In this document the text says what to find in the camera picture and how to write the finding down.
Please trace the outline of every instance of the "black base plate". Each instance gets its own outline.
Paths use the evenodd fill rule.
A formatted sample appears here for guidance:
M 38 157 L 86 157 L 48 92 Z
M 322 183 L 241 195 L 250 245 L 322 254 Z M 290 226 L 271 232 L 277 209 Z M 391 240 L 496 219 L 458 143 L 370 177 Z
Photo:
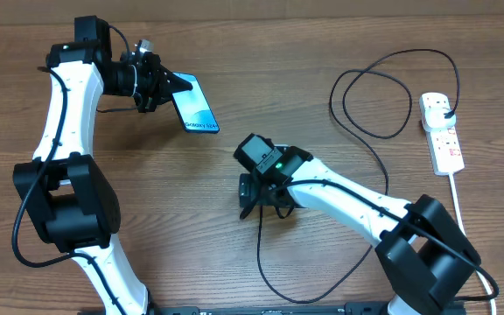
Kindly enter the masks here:
M 157 315 L 387 315 L 388 302 L 351 302 L 344 306 L 283 306 L 226 309 L 164 307 Z M 104 311 L 80 312 L 78 315 L 105 315 Z M 453 304 L 442 315 L 466 315 L 462 303 Z

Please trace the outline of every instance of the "white cable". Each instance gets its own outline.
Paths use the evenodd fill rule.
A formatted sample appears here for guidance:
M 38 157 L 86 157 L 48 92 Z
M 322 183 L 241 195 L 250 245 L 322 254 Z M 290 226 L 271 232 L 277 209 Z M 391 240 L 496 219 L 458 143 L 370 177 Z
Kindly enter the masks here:
M 456 213 L 456 221 L 458 222 L 458 226 L 460 227 L 460 231 L 462 231 L 463 235 L 466 235 L 466 231 L 464 230 L 464 223 L 462 222 L 462 213 L 460 213 L 460 205 L 459 205 L 459 195 L 456 193 L 456 185 L 454 185 L 454 174 L 449 173 L 448 179 L 451 182 L 451 191 L 452 191 L 452 200 L 454 201 L 454 212 Z M 489 287 L 489 283 L 486 278 L 478 274 L 479 280 L 483 284 L 484 289 L 486 289 L 487 294 L 492 294 L 493 291 Z M 495 303 L 495 299 L 492 298 L 489 300 L 489 304 L 491 305 L 491 315 L 497 315 L 497 304 Z

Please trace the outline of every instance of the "black motor joint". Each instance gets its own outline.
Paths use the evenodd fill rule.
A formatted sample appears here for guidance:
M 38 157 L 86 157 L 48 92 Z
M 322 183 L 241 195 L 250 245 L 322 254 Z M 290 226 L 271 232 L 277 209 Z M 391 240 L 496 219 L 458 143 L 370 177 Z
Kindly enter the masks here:
M 270 188 L 290 183 L 291 176 L 312 154 L 295 146 L 275 146 L 270 139 L 250 134 L 233 155 L 249 171 L 239 179 L 239 201 L 243 208 L 241 219 L 246 218 L 254 206 L 300 207 L 282 190 L 269 193 Z
M 104 81 L 103 93 L 133 97 L 140 113 L 153 112 L 172 101 L 173 93 L 193 88 L 161 64 L 147 39 L 139 40 L 134 52 L 123 52 L 119 61 L 112 61 L 110 25 L 96 16 L 77 17 L 74 42 L 53 45 L 46 57 L 48 68 L 70 61 L 94 63 Z

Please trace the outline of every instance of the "power plug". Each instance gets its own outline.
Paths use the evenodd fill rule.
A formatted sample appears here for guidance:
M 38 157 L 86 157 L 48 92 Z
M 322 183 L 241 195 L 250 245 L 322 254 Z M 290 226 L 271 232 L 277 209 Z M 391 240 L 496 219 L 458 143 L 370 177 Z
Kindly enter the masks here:
M 419 99 L 419 106 L 435 174 L 444 176 L 464 169 L 459 138 L 454 128 L 456 115 L 445 118 L 445 113 L 451 110 L 448 97 L 440 93 L 425 93 Z
M 450 128 L 456 124 L 456 114 L 450 118 L 445 118 L 445 115 L 451 111 L 451 105 L 448 102 L 448 97 L 444 94 L 425 93 L 419 98 L 419 106 L 425 131 L 431 132 Z

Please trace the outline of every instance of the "wood grain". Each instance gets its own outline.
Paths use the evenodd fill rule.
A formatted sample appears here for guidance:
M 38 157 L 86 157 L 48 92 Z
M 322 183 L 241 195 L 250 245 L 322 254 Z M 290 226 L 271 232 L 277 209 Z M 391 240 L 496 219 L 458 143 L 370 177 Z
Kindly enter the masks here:
M 171 70 L 196 74 L 221 129 L 218 135 L 186 134 L 170 104 L 147 115 L 96 118 L 94 158 L 122 205 L 122 245 L 160 305 L 287 305 L 256 269 L 257 213 L 238 220 L 236 191 L 243 169 L 233 150 L 250 132 L 260 133 L 305 148 L 335 171 L 381 191 L 375 161 L 331 121 L 328 93 L 347 69 L 396 50 L 431 47 L 449 53 L 460 70 L 457 128 L 466 163 L 457 176 L 460 205 L 469 238 L 500 284 L 498 306 L 504 314 L 504 16 L 118 26 L 131 42 L 154 41 Z M 52 44 L 72 38 L 71 24 L 0 27 L 0 314 L 74 314 L 101 305 L 73 262 L 28 269 L 14 259 L 10 246 L 20 201 L 11 182 L 13 165 L 32 157 L 50 97 L 48 77 L 36 67 Z M 122 43 L 113 40 L 118 55 Z M 440 56 L 398 56 L 379 70 L 404 81 L 415 98 L 430 90 L 455 92 L 452 70 Z M 395 83 L 372 77 L 358 82 L 348 102 L 352 116 L 379 133 L 396 130 L 408 110 L 406 95 Z M 102 108 L 130 104 L 111 96 L 100 102 Z M 432 173 L 419 110 L 412 115 L 400 136 L 368 141 L 388 167 L 391 195 L 416 200 L 428 193 L 451 209 L 448 180 Z M 28 218 L 20 244 L 32 260 L 58 254 L 39 241 Z M 264 268 L 293 298 L 325 291 L 366 248 L 357 234 L 321 212 L 300 210 L 279 220 L 267 211 Z M 482 289 L 472 278 L 463 293 L 477 295 Z M 320 304 L 392 296 L 371 254 Z M 487 313 L 485 304 L 468 307 L 471 314 Z
M 0 25 L 504 14 L 504 0 L 0 0 Z

